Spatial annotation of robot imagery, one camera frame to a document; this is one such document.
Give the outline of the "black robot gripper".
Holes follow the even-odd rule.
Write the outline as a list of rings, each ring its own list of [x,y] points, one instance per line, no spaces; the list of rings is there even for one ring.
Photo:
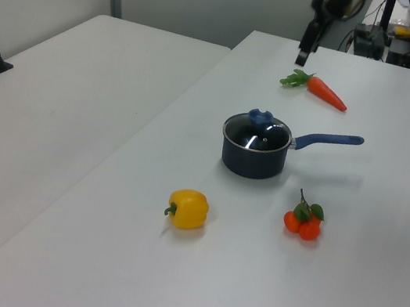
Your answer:
[[[346,22],[357,16],[364,5],[365,0],[312,0],[311,7],[315,11],[315,19],[308,24],[300,41],[296,65],[304,66],[310,54],[316,52],[322,33],[320,21]]]

